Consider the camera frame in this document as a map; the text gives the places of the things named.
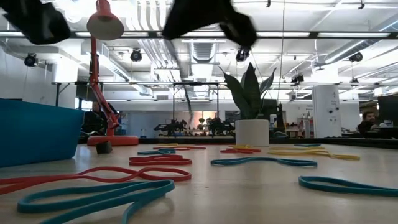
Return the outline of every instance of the table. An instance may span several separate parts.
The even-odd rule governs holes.
[[[357,154],[361,156],[361,160],[342,161],[319,156],[292,156],[284,158],[313,159],[318,161],[318,168],[297,168],[275,162],[250,162],[238,166],[218,167],[210,166],[210,160],[240,155],[220,154],[220,149],[226,146],[207,146],[207,150],[179,151],[179,154],[193,160],[191,166],[178,167],[191,172],[192,180],[176,183],[175,190],[168,193],[165,198],[138,211],[130,222],[140,224],[396,223],[398,198],[320,192],[300,187],[297,178],[300,175],[320,175],[364,184],[398,187],[398,151],[323,146],[333,153]],[[95,148],[80,145],[73,159],[5,167],[0,169],[0,177],[72,174],[96,166],[121,166],[138,170],[140,167],[129,167],[128,157],[136,156],[137,151],[152,150],[153,147],[154,145],[145,144],[115,147],[111,154],[99,156]],[[265,156],[266,150],[255,155]],[[115,177],[106,172],[98,175]],[[16,204],[21,197],[41,190],[99,184],[101,183],[90,180],[65,180],[0,195],[0,218],[2,223],[7,224],[38,223],[58,212],[28,215],[17,213]],[[127,206],[87,215],[74,220],[73,223],[120,223],[121,215]]]

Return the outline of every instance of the person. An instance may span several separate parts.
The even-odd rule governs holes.
[[[93,102],[92,110],[85,113],[82,131],[86,133],[96,131],[100,135],[105,135],[107,127],[108,122],[105,113],[101,111],[100,103]]]
[[[377,125],[374,124],[376,118],[374,117],[374,113],[371,111],[367,111],[362,114],[362,122],[358,125],[358,131],[361,134],[364,134],[368,131],[371,131],[377,128]]]

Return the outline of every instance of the white cylinder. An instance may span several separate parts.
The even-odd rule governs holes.
[[[235,121],[237,145],[269,146],[269,122],[265,119]]]

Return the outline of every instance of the blue container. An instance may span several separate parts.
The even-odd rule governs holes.
[[[70,159],[83,111],[0,99],[0,167]]]

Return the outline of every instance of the lamp shade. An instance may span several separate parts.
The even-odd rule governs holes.
[[[97,12],[87,22],[88,32],[98,40],[116,40],[124,32],[124,26],[119,18],[111,12],[108,0],[97,0]]]

